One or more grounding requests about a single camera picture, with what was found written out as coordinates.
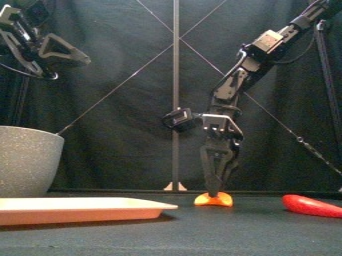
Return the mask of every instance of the vertical rod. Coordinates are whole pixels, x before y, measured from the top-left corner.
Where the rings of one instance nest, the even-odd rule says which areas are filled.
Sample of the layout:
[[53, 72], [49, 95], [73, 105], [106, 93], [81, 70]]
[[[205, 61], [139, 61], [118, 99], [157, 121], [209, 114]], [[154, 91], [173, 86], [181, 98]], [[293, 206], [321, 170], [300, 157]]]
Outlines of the vertical rod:
[[[180, 0], [174, 0], [174, 99], [180, 107]], [[173, 131], [173, 191], [180, 190], [180, 135]]]
[[316, 39], [317, 39], [321, 64], [324, 69], [330, 111], [333, 116], [336, 140], [337, 140], [337, 146], [338, 146], [338, 156], [340, 156], [340, 161], [342, 161], [342, 123], [341, 123], [338, 101], [337, 101], [334, 81], [333, 81], [333, 75], [332, 75], [332, 67], [329, 63], [329, 54], [328, 54], [328, 45], [326, 45], [325, 35], [326, 35], [326, 21], [321, 20], [316, 28]]

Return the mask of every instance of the gray pot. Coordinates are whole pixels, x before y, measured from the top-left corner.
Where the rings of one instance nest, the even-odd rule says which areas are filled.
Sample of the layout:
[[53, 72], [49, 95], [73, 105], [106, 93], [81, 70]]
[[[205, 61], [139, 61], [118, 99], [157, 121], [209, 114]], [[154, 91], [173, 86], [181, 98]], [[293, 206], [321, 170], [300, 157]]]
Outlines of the gray pot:
[[0, 197], [42, 197], [57, 176], [65, 139], [53, 133], [0, 126]]

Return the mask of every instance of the cream tray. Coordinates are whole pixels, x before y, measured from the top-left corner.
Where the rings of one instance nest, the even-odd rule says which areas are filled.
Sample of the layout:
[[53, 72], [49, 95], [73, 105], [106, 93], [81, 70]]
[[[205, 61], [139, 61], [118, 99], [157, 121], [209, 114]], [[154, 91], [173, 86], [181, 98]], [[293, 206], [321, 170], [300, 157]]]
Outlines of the cream tray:
[[0, 225], [158, 218], [177, 205], [123, 197], [0, 198]]

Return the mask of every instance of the black backdrop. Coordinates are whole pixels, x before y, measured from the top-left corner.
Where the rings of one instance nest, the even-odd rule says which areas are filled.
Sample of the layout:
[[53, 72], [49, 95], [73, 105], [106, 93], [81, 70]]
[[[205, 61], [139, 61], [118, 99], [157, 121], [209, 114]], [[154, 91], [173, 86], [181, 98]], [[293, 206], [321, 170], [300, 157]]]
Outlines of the black backdrop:
[[[173, 110], [174, 1], [46, 3], [51, 11], [47, 29], [85, 51], [93, 63], [82, 68], [57, 67], [57, 81], [31, 79], [23, 108], [18, 103], [23, 102], [19, 94], [26, 81], [2, 70], [2, 124], [57, 133], [113, 92], [62, 134], [66, 145], [53, 188], [162, 190], [177, 176], [189, 190], [205, 189], [200, 158], [204, 131], [198, 127], [180, 135], [175, 163], [173, 133], [161, 122]], [[204, 112], [221, 72], [226, 73], [237, 62], [241, 44], [250, 43], [268, 29], [284, 28], [308, 1], [180, 3], [180, 105]], [[338, 102], [341, 21], [338, 15], [328, 36]], [[309, 32], [286, 58], [304, 52], [312, 38]], [[276, 67], [248, 93], [341, 167], [317, 46], [294, 64]], [[246, 139], [241, 167], [228, 189], [337, 191], [341, 176], [249, 96], [242, 96], [240, 107], [244, 115], [238, 125]]]

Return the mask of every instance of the orange toy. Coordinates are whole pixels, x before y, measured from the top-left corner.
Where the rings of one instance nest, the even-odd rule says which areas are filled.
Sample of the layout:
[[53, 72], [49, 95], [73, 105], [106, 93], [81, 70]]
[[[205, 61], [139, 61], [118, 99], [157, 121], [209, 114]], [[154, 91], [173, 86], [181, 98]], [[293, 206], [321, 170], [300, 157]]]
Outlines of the orange toy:
[[200, 195], [196, 199], [197, 206], [217, 205], [217, 206], [233, 206], [233, 198], [228, 193], [220, 192], [217, 197], [210, 197], [209, 193]]
[[296, 213], [342, 218], [342, 208], [300, 195], [285, 195], [284, 204]]

